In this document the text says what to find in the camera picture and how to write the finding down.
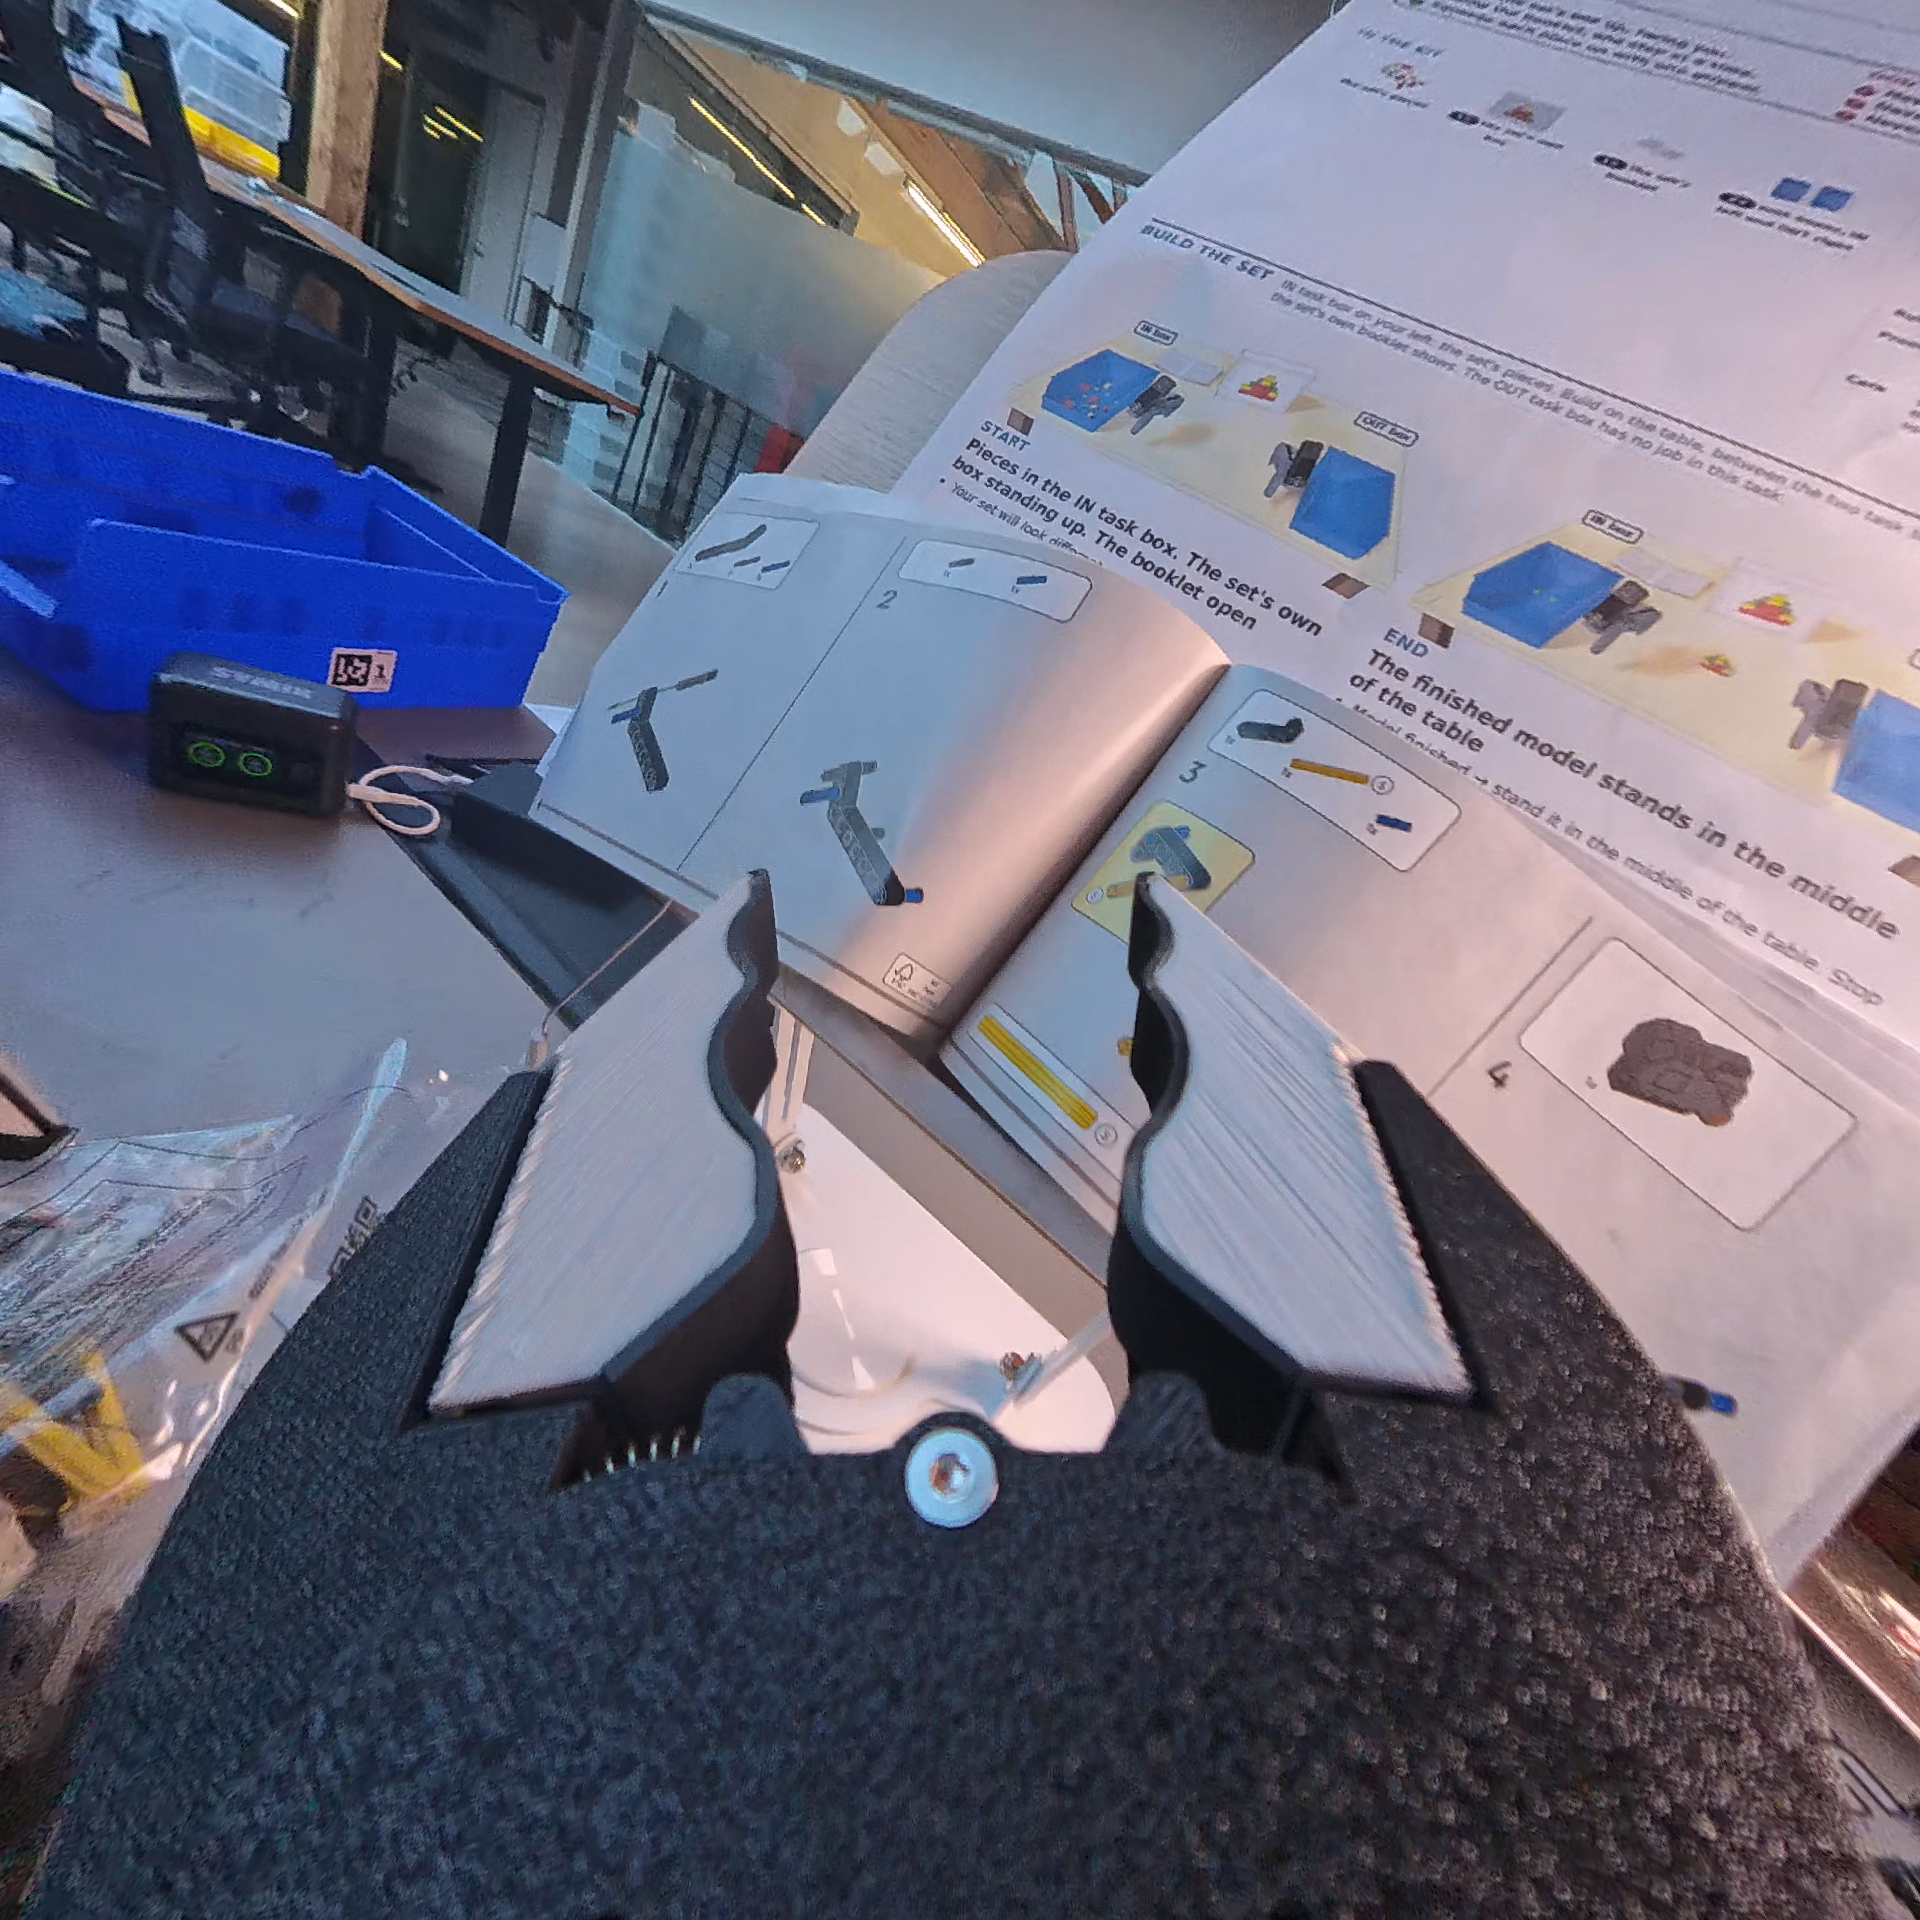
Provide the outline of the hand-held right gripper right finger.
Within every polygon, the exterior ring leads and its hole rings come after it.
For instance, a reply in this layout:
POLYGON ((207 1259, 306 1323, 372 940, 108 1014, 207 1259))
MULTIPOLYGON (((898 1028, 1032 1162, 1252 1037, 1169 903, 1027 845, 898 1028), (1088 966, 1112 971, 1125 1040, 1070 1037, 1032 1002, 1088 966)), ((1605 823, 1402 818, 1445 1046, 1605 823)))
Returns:
POLYGON ((1319 1387, 1472 1405, 1475 1382, 1339 1035, 1169 882, 1139 877, 1113 1325, 1196 1382, 1215 1441, 1333 1462, 1319 1387))

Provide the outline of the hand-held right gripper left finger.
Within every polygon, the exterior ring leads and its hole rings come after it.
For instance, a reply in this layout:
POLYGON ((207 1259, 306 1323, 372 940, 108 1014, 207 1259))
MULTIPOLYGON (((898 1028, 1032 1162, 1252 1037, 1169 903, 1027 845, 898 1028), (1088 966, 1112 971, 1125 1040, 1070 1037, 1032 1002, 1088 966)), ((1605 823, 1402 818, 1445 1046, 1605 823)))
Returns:
POLYGON ((559 1046, 430 1414, 585 1400, 649 1444, 699 1429, 723 1377, 794 1399, 800 1271, 759 1126, 775 980, 771 877, 744 876, 559 1046))

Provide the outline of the large clear plastic bag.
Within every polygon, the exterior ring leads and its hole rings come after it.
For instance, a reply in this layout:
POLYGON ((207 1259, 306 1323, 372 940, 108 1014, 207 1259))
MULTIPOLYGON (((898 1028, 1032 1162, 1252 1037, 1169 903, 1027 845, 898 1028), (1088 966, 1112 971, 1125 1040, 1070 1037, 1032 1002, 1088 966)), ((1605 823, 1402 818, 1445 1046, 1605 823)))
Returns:
POLYGON ((5 1162, 5 1726, 103 1659, 264 1357, 476 1110, 393 1040, 306 1113, 5 1162))

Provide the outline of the instruction booklet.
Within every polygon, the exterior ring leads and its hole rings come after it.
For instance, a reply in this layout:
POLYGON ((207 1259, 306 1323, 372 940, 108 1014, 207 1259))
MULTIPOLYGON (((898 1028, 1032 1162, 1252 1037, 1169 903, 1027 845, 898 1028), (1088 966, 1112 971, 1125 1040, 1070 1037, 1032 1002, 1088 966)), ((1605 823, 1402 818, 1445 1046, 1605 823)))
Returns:
POLYGON ((1134 877, 1393 1062, 1678 1377, 1784 1576, 1918 1427, 1918 1077, 1468 776, 1063 547, 753 477, 598 661, 537 818, 780 958, 1105 1229, 1134 877))

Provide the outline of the white stand base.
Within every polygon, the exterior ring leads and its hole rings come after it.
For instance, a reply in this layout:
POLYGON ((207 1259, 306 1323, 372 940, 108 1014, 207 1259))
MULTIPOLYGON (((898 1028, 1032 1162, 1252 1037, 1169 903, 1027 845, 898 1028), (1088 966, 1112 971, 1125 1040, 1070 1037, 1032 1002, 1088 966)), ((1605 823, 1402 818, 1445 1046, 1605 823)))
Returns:
POLYGON ((1036 1452, 1093 1452, 1117 1411, 1091 1357, 1027 1400, 999 1363, 1065 1334, 866 1160, 800 1110, 780 1190, 800 1258, 794 1414, 810 1452, 878 1452, 932 1414, 971 1414, 1036 1452))

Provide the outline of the black device green display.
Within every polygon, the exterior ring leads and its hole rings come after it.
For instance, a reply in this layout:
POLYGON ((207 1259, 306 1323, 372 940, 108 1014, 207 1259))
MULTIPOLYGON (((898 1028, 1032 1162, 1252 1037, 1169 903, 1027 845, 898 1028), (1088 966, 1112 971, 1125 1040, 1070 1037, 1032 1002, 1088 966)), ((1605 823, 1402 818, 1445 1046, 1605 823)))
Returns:
POLYGON ((356 698, 232 661, 174 653, 146 693, 146 771, 164 790, 334 818, 344 813, 356 698))

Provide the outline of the blue storage bin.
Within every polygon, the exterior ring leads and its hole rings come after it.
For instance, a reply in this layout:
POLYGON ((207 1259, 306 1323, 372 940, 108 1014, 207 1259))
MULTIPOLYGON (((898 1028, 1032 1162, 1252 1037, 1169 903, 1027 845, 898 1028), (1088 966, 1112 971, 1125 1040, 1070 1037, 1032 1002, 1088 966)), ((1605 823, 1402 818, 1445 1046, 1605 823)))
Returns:
POLYGON ((85 708, 195 650, 378 708, 516 708, 565 591, 381 471, 5 375, 5 650, 85 708))

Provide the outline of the large printed instruction sheet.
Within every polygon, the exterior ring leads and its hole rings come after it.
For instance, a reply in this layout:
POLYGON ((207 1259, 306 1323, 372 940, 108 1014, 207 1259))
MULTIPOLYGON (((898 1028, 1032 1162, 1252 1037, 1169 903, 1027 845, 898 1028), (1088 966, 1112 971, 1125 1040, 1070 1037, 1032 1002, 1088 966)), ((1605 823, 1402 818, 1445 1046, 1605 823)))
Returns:
POLYGON ((1357 4, 901 492, 1918 1040, 1918 4, 1357 4))

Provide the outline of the black office chair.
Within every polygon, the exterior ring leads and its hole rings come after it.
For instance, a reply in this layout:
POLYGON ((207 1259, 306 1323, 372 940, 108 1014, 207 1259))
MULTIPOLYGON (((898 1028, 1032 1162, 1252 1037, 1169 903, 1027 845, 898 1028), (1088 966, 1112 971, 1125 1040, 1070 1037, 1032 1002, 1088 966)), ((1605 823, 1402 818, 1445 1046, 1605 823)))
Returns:
POLYGON ((73 77, 48 4, 5 4, 5 90, 43 108, 43 129, 5 123, 5 230, 14 268, 25 248, 56 252, 81 273, 81 340, 103 345, 103 309, 119 308, 141 354, 141 375, 159 381, 159 345, 187 359, 182 324, 154 303, 158 248, 171 197, 138 145, 73 77))

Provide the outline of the wooden pillar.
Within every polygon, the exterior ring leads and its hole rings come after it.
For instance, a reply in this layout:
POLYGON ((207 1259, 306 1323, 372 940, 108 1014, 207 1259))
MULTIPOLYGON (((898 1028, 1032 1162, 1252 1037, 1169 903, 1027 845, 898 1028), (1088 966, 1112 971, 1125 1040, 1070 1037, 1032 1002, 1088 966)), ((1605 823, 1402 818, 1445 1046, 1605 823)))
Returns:
POLYGON ((388 4, 298 4, 292 29, 280 183, 349 235, 365 223, 385 26, 388 4))

